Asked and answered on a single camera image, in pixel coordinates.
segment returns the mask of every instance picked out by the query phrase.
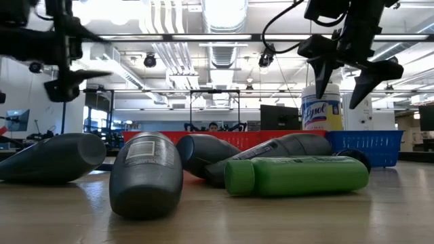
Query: person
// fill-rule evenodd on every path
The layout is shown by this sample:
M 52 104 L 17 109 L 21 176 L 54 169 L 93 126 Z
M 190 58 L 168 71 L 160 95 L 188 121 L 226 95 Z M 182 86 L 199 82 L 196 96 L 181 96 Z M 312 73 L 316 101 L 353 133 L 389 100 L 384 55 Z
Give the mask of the person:
M 216 132 L 218 131 L 218 125 L 215 122 L 211 122 L 210 126 L 208 126 L 208 131 L 210 132 Z

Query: wooden table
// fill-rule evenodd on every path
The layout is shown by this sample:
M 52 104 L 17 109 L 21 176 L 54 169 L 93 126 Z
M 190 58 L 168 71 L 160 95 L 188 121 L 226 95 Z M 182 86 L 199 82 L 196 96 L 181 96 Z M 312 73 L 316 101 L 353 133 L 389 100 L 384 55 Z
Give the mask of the wooden table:
M 375 169 L 339 196 L 231 198 L 186 175 L 168 218 L 132 222 L 109 203 L 109 173 L 63 187 L 0 184 L 1 244 L 434 243 L 434 165 Z

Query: bottle cap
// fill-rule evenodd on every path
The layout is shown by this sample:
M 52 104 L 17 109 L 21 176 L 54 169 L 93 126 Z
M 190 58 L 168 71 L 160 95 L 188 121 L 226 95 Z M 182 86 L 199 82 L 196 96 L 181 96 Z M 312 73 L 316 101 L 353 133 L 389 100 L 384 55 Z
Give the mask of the bottle cap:
M 230 195 L 248 196 L 255 187 L 255 171 L 250 160 L 230 160 L 224 169 L 224 185 Z

